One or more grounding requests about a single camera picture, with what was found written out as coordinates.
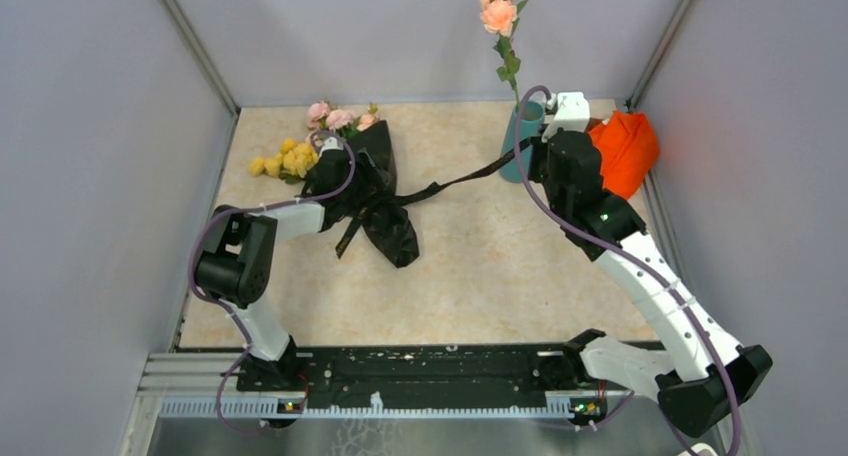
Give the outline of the yellow flower bunch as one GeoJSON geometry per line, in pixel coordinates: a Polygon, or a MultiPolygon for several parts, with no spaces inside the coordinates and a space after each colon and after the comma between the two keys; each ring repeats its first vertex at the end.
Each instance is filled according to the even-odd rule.
{"type": "Polygon", "coordinates": [[[256,157],[248,165],[253,177],[268,176],[287,184],[303,181],[318,162],[317,150],[308,141],[285,139],[275,156],[256,157]]]}

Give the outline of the black ribbon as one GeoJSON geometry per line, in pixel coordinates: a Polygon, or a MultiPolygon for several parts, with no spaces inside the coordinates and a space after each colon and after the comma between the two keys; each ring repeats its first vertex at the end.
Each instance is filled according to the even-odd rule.
{"type": "Polygon", "coordinates": [[[418,202],[422,202],[426,199],[429,199],[444,189],[459,183],[464,183],[476,179],[481,179],[484,177],[488,177],[504,166],[506,166],[509,162],[513,161],[516,158],[513,151],[509,151],[503,154],[501,157],[493,161],[487,166],[476,170],[468,175],[463,177],[454,179],[448,183],[437,183],[433,182],[428,187],[423,190],[417,191],[415,193],[409,195],[390,195],[390,194],[374,194],[361,205],[360,209],[353,213],[351,223],[348,225],[346,231],[344,232],[342,238],[339,243],[335,247],[335,253],[338,258],[341,258],[345,251],[347,250],[350,242],[353,240],[355,234],[358,232],[359,228],[363,225],[363,221],[365,217],[372,213],[377,206],[380,206],[384,203],[392,203],[397,206],[403,207],[410,204],[415,204],[418,202]]]}

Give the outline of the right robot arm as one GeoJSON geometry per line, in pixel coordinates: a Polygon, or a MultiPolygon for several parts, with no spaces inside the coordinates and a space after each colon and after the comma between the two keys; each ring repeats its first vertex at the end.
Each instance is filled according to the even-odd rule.
{"type": "Polygon", "coordinates": [[[587,330],[570,347],[563,374],[576,388],[596,380],[654,401],[680,433],[698,437],[729,419],[742,436],[741,406],[773,366],[760,345],[743,345],[703,308],[660,253],[645,222],[604,188],[601,155],[586,133],[531,136],[522,181],[534,203],[629,296],[663,346],[650,351],[587,330]]]}

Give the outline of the black wrapping paper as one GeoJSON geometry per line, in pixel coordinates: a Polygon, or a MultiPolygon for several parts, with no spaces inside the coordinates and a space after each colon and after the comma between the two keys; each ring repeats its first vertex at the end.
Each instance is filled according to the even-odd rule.
{"type": "Polygon", "coordinates": [[[350,220],[335,247],[342,257],[363,231],[374,247],[395,267],[404,268],[420,255],[417,233],[407,210],[397,199],[397,169],[388,123],[380,121],[348,139],[356,156],[352,181],[336,196],[321,200],[326,231],[344,218],[350,220]]]}

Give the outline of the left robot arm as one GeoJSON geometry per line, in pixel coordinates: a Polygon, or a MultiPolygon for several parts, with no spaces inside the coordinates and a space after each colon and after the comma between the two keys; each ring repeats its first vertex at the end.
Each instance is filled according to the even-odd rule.
{"type": "Polygon", "coordinates": [[[324,149],[312,171],[315,194],[257,208],[221,205],[193,248],[192,288],[234,319],[247,344],[244,361],[277,390],[297,382],[300,364],[296,343],[264,298],[275,247],[324,230],[326,206],[353,181],[355,169],[352,150],[324,149]]]}

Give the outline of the pink flower bunch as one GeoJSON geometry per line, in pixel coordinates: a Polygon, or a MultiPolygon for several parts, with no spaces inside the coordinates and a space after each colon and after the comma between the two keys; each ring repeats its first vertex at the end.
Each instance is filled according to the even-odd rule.
{"type": "Polygon", "coordinates": [[[343,138],[363,132],[380,120],[379,108],[374,103],[369,104],[360,115],[327,100],[317,101],[307,110],[307,127],[310,130],[327,130],[343,138]]]}

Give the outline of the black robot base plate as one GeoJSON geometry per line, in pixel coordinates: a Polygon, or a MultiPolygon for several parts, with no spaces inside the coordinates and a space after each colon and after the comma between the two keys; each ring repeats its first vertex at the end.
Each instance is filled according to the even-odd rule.
{"type": "Polygon", "coordinates": [[[572,343],[289,346],[277,362],[248,356],[240,391],[293,392],[289,408],[604,418],[610,384],[583,374],[572,343]]]}

